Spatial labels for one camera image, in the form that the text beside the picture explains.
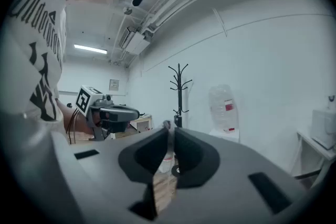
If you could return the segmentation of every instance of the white t-shirt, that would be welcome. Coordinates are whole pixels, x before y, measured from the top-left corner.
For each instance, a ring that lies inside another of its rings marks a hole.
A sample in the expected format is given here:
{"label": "white t-shirt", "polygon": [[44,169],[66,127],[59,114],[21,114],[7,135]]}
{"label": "white t-shirt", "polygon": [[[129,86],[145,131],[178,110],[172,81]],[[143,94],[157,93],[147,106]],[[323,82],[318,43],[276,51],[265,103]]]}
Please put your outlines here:
{"label": "white t-shirt", "polygon": [[0,108],[65,133],[56,105],[66,44],[66,0],[14,0],[0,34]]}

